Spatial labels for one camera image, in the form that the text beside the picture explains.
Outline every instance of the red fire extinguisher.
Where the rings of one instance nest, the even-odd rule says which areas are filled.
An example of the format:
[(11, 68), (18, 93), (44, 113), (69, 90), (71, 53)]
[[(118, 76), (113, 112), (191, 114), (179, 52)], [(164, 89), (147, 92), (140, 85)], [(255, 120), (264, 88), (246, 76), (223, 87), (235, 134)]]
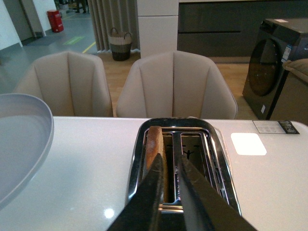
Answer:
[(47, 15), (53, 32), (60, 32), (64, 30), (59, 11), (47, 11)]

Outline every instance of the washing machine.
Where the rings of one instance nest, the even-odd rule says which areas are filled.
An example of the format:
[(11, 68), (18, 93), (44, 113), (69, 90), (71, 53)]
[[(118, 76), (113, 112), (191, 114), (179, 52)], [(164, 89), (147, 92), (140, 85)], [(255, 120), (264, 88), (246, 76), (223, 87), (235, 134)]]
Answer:
[(286, 60), (308, 58), (308, 18), (265, 19), (252, 52), (243, 96), (259, 119), (270, 119), (288, 74)]

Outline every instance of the bread slice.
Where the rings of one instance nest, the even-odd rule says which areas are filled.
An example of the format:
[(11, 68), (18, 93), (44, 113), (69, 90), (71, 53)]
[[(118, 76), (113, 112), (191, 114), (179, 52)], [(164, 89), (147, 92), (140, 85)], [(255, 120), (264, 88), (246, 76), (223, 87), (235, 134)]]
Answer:
[(152, 162), (154, 161), (157, 154), (160, 154), (163, 159), (164, 202), (168, 202), (168, 167), (162, 128), (160, 126), (150, 126), (145, 146), (145, 160), (147, 171), (150, 169)]

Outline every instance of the gray plate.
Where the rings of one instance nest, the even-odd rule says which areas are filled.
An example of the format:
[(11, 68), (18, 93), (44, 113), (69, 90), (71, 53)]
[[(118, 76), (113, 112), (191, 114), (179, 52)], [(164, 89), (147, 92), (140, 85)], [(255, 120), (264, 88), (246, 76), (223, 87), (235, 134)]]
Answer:
[(0, 95), (0, 210), (35, 175), (49, 152), (53, 117), (41, 99)]

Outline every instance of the wooden floor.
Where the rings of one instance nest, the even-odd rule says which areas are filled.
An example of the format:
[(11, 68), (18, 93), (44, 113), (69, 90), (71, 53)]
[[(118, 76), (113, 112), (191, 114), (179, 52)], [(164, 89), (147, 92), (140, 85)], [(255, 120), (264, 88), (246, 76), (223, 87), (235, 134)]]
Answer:
[[(140, 59), (140, 54), (132, 53), (128, 60), (121, 62), (114, 61), (111, 53), (99, 53), (98, 56), (103, 60), (114, 115), (116, 115), (117, 100), (125, 84), (126, 77), (131, 65)], [(238, 114), (236, 119), (257, 119), (242, 95), (248, 72), (248, 64), (217, 64), (217, 66), (237, 101)]]

